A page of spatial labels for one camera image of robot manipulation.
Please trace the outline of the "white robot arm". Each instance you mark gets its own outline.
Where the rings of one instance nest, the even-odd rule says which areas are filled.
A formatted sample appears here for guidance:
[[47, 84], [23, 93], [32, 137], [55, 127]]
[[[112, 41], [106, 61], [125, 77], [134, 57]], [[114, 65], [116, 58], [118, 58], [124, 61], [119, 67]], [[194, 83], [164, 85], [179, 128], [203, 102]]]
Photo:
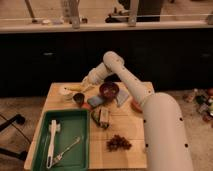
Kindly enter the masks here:
[[194, 171], [177, 101], [167, 93], [150, 91], [113, 51], [107, 51], [82, 82], [85, 86], [98, 85], [112, 74], [119, 77], [142, 109], [148, 171]]

